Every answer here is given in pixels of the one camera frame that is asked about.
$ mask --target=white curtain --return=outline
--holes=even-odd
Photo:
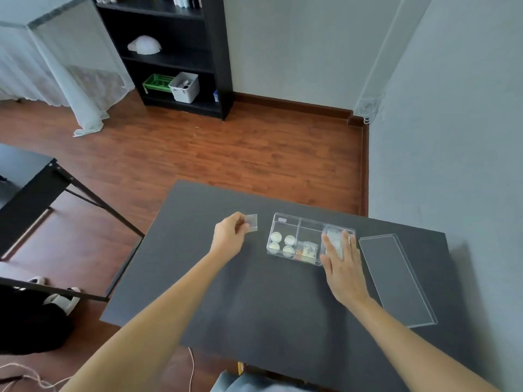
[[[82,129],[100,131],[108,108],[134,88],[92,0],[29,27],[0,27],[0,100],[69,106]]]

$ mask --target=white basket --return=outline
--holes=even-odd
[[[184,81],[190,81],[189,88],[181,89],[177,86]],[[174,99],[178,102],[193,103],[195,97],[200,93],[200,83],[198,82],[198,74],[190,72],[181,72],[173,78],[169,84],[171,92],[173,92]]]

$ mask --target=black bookshelf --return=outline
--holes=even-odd
[[[223,0],[202,0],[203,9],[180,8],[173,0],[122,0],[96,4],[111,39],[145,105],[167,107],[224,120],[233,103],[231,64]],[[157,39],[162,50],[139,55],[127,44],[140,35]],[[200,93],[193,103],[171,93],[142,87],[151,74],[198,74]],[[219,102],[213,92],[218,89]]]

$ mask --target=hand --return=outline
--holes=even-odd
[[[228,262],[239,253],[247,232],[249,232],[249,224],[245,223],[244,214],[236,212],[226,217],[214,228],[214,237],[209,253],[224,262]]]
[[[345,305],[352,313],[361,309],[372,299],[367,291],[365,276],[361,268],[361,255],[356,247],[356,237],[347,231],[342,232],[343,260],[340,260],[336,248],[329,238],[322,234],[326,255],[321,255],[327,283],[337,301]]]

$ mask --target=black table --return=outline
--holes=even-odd
[[[87,197],[69,190],[70,185]],[[7,252],[16,247],[24,235],[31,232],[31,227],[42,218],[42,215],[51,210],[51,204],[64,191],[101,207],[139,236],[136,246],[114,277],[105,296],[36,285],[5,277],[0,277],[0,284],[107,302],[135,250],[140,245],[144,233],[71,176],[57,163],[55,158],[2,143],[0,143],[0,257],[4,257]],[[60,237],[56,237],[54,244],[60,244]]]
[[[321,267],[267,254],[275,212],[395,233],[439,323],[416,333],[471,369],[471,328],[445,235],[179,180],[114,290],[101,320],[123,326],[182,277],[234,211],[258,213],[240,254],[210,286],[182,344],[340,391],[407,391],[372,337],[332,294]],[[367,272],[371,296],[378,299]]]

